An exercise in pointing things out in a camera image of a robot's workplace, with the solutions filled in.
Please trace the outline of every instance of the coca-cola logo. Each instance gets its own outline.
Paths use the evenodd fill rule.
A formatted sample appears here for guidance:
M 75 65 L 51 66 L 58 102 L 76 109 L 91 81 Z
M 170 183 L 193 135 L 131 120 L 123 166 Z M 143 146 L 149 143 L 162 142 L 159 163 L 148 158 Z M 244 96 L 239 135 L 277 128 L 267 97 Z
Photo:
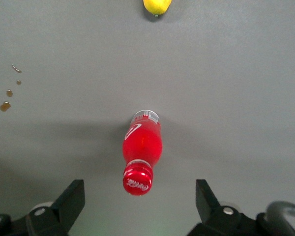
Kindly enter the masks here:
M 134 131 L 136 131 L 138 128 L 141 127 L 141 124 L 135 124 L 133 127 L 131 127 L 131 129 L 129 129 L 129 131 L 126 133 L 126 136 L 124 137 L 124 139 L 126 140 Z
M 126 185 L 129 185 L 132 188 L 140 188 L 142 191 L 148 190 L 148 185 L 144 185 L 130 178 L 127 180 L 128 180 L 128 183 Z

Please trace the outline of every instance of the liquid spill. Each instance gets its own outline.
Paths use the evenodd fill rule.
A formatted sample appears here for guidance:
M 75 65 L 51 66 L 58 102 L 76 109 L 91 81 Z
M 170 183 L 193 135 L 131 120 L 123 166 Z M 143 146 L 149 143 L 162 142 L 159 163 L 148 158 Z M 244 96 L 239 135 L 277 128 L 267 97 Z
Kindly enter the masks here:
M 13 92 L 12 92 L 10 89 L 8 89 L 8 90 L 6 91 L 6 95 L 7 95 L 8 97 L 12 97 L 12 96 L 13 96 Z
M 16 72 L 18 72 L 18 73 L 21 73 L 21 72 L 22 72 L 21 70 L 19 70 L 18 68 L 16 68 L 14 65 L 12 65 L 12 68 L 13 68 Z
M 6 112 L 11 107 L 11 104 L 7 101 L 3 102 L 0 106 L 0 110 Z

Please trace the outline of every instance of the yellow fruit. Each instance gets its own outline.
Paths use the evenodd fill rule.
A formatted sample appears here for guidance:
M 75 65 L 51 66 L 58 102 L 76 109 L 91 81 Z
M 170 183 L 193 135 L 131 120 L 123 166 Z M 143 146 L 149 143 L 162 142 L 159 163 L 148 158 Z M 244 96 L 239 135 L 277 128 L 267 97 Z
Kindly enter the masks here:
M 144 7 L 154 16 L 164 14 L 172 0 L 143 0 Z

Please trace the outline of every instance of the gray cable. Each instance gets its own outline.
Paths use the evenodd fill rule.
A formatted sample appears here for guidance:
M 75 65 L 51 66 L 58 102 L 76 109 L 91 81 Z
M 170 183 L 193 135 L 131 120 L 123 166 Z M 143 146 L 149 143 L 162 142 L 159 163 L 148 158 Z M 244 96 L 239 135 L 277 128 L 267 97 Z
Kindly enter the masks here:
M 266 210 L 265 220 L 271 228 L 274 236 L 295 236 L 295 229 L 284 217 L 295 217 L 295 204 L 289 202 L 273 202 Z

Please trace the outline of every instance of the bottle cap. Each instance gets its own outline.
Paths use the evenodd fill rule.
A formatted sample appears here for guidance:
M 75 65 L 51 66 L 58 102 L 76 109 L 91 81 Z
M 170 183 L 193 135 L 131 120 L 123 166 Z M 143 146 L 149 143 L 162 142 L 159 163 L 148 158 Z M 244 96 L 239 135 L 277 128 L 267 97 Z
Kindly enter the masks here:
M 152 188 L 153 170 L 143 160 L 134 160 L 124 169 L 123 187 L 131 195 L 144 195 Z

